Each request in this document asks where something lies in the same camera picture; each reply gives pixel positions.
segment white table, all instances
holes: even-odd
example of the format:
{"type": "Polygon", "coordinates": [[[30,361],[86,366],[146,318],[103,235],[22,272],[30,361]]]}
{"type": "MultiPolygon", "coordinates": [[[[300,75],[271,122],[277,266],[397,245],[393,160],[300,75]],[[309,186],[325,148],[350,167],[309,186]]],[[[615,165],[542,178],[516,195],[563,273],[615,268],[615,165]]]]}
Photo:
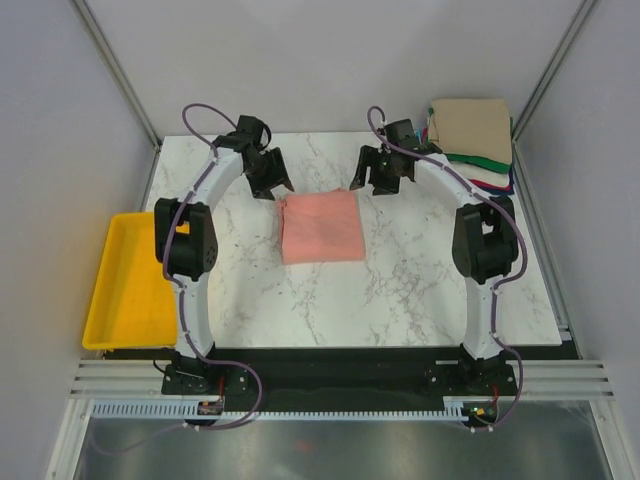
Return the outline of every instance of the white table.
{"type": "MultiPolygon", "coordinates": [[[[378,142],[370,133],[279,134],[272,142],[282,149],[296,193],[348,188],[363,144],[378,142]]],[[[207,152],[194,137],[165,138],[146,209],[190,185],[207,152]]],[[[253,199],[245,178],[231,185],[213,213],[220,253],[209,316],[217,346],[461,343],[466,301],[451,258],[453,216],[408,179],[398,195],[372,197],[367,187],[357,196],[366,261],[283,266],[275,204],[253,199]]],[[[504,287],[499,332],[511,344],[557,345],[540,267],[516,197],[514,203],[530,262],[521,280],[504,287]]]]}

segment red folded cloth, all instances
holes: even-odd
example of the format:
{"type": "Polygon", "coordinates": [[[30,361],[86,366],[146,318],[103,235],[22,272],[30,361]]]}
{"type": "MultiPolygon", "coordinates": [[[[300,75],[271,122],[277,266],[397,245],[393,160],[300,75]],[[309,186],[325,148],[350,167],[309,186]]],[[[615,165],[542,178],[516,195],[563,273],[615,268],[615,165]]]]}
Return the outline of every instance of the red folded cloth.
{"type": "Polygon", "coordinates": [[[365,259],[358,200],[353,192],[288,195],[277,202],[285,265],[365,259]]]}

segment yellow plastic tray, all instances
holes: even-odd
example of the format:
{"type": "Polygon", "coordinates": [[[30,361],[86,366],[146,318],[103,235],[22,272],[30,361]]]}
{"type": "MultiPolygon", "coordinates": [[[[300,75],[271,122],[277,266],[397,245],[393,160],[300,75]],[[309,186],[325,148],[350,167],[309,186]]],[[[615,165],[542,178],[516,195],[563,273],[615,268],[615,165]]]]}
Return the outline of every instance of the yellow plastic tray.
{"type": "Polygon", "coordinates": [[[82,338],[88,350],[175,345],[171,285],[156,260],[153,213],[111,219],[82,338]]]}

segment white wall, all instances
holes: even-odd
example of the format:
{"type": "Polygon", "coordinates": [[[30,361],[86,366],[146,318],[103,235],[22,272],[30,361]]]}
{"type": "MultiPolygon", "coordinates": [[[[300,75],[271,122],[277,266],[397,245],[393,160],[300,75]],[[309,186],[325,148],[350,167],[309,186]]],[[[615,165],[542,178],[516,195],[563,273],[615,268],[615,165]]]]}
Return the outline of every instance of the white wall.
{"type": "Polygon", "coordinates": [[[193,101],[279,132],[363,131],[371,104],[424,120],[443,96],[505,97],[517,117],[580,1],[88,3],[164,136],[193,101]]]}
{"type": "Polygon", "coordinates": [[[112,214],[153,159],[66,0],[0,15],[0,476],[43,478],[112,214]]]}
{"type": "Polygon", "coordinates": [[[640,453],[640,3],[601,2],[521,140],[584,351],[640,453]]]}

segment stack of folded clothes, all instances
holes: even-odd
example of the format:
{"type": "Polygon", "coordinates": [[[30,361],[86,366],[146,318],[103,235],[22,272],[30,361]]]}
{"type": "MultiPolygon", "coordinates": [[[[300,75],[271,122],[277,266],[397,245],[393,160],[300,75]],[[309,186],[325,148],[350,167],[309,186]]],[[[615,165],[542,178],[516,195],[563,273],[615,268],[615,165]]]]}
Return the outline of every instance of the stack of folded clothes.
{"type": "Polygon", "coordinates": [[[478,187],[513,193],[511,118],[502,99],[441,99],[429,109],[429,142],[478,187]]]}

